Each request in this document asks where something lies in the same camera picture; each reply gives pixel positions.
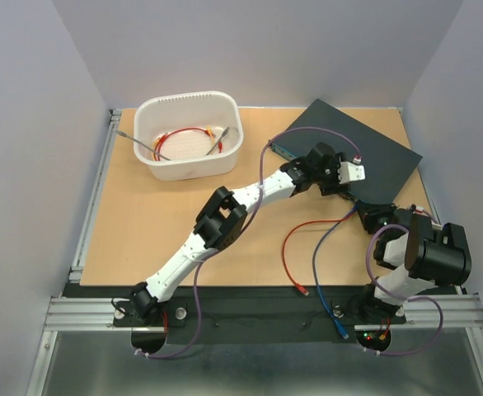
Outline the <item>dark network switch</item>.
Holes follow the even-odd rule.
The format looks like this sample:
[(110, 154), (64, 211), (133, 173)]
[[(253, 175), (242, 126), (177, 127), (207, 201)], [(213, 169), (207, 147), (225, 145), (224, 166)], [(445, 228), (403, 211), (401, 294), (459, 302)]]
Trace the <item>dark network switch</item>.
[(270, 148), (288, 161), (308, 154), (320, 142), (343, 153), (347, 161), (361, 156), (365, 179), (352, 183), (349, 192), (370, 204), (393, 202), (422, 159), (418, 153), (320, 99), (308, 106), (287, 131)]

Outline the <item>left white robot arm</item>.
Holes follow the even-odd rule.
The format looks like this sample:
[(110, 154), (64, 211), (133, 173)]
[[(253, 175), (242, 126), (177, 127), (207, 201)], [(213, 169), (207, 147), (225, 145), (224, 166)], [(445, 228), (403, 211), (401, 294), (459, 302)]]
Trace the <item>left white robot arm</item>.
[(261, 207), (303, 193), (313, 185), (322, 195), (340, 194), (351, 182), (365, 178), (361, 160), (348, 162), (342, 153), (319, 143), (305, 156), (283, 164), (268, 177), (235, 190), (220, 186), (196, 217), (195, 226), (179, 250), (158, 271), (135, 285), (129, 300), (133, 316), (154, 324), (179, 284), (199, 264), (234, 244)]

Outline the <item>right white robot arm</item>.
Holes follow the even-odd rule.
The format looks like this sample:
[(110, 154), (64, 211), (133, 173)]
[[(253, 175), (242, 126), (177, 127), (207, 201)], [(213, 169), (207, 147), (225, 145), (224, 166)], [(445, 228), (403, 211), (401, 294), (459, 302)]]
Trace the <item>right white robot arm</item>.
[(364, 230), (373, 236), (366, 253), (371, 282), (357, 302), (361, 319), (393, 318), (418, 293), (467, 281), (472, 262), (461, 225), (440, 224), (417, 205), (360, 201), (357, 212)]

